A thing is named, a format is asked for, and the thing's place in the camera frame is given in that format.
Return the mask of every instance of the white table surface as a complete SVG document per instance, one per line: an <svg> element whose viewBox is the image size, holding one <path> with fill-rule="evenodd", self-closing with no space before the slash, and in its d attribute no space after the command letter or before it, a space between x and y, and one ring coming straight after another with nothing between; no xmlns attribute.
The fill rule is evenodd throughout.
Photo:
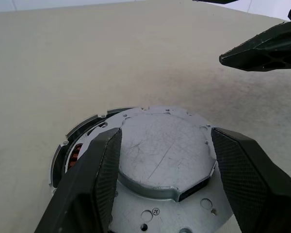
<svg viewBox="0 0 291 233"><path fill-rule="evenodd" d="M107 109L198 112L256 139L291 176L291 70L218 57L282 22L184 0L0 14L0 233L32 233L65 134ZM232 218L219 232L240 232Z"/></svg>

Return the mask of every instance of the beige table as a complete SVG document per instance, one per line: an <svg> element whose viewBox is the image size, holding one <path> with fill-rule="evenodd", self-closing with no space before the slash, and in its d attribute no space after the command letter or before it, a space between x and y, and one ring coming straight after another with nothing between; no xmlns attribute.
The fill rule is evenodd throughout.
<svg viewBox="0 0 291 233"><path fill-rule="evenodd" d="M189 0L0 14L0 233L35 230L57 145L116 107L198 112L256 139L291 175L291 70L218 61L280 22ZM239 232L235 219L219 232Z"/></svg>

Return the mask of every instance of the silver metal plate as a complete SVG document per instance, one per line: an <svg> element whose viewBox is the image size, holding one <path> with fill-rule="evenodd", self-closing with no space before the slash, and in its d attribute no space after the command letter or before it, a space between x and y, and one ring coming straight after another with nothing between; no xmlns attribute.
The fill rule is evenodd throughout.
<svg viewBox="0 0 291 233"><path fill-rule="evenodd" d="M205 119L168 106L129 109L81 137L78 158L99 133L115 127L123 138L111 231L211 233L230 218ZM179 202L211 175L206 187Z"/></svg>

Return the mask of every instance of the white wall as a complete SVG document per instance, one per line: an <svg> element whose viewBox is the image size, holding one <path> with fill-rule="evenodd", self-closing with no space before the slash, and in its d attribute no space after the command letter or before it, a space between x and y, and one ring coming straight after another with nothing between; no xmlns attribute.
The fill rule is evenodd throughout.
<svg viewBox="0 0 291 233"><path fill-rule="evenodd" d="M0 12L125 1L136 0L0 0ZM289 20L287 15L291 9L291 0L238 0L220 6Z"/></svg>

